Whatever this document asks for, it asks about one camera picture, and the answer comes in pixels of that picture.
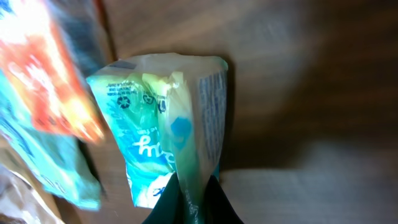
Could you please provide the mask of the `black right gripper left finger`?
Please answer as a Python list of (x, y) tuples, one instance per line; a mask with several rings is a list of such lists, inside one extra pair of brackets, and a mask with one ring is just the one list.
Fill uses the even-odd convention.
[(182, 224), (182, 193), (173, 174), (154, 209), (142, 224)]

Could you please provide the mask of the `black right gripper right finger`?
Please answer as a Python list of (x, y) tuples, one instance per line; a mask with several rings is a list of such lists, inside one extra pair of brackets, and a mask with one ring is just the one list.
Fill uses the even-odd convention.
[(206, 185), (204, 206), (205, 224), (243, 224), (213, 175)]

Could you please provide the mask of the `teal tissue pack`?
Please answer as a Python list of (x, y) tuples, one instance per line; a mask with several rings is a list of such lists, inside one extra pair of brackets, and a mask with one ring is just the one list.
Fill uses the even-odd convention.
[(176, 175), (185, 221), (205, 221), (205, 187), (223, 148), (227, 72), (217, 56), (167, 53), (118, 60), (87, 78), (135, 206), (154, 208)]

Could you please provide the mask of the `teal wet wipes pack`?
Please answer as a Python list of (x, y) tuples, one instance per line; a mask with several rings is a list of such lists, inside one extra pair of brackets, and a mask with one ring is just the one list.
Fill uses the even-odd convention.
[(90, 172), (78, 140), (40, 132), (4, 74), (1, 74), (1, 135), (21, 156), (46, 192), (80, 209), (101, 207), (101, 186)]

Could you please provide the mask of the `clear bagged bread snack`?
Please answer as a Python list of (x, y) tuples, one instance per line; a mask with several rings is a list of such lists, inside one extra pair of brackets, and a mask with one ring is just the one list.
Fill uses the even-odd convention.
[(53, 197), (7, 147), (1, 148), (1, 222), (63, 224)]

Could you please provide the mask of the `orange tissue pack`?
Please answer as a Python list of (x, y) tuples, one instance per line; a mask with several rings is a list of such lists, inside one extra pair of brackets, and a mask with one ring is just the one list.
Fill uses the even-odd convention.
[(45, 1), (1, 1), (1, 70), (34, 129), (103, 140), (93, 101)]

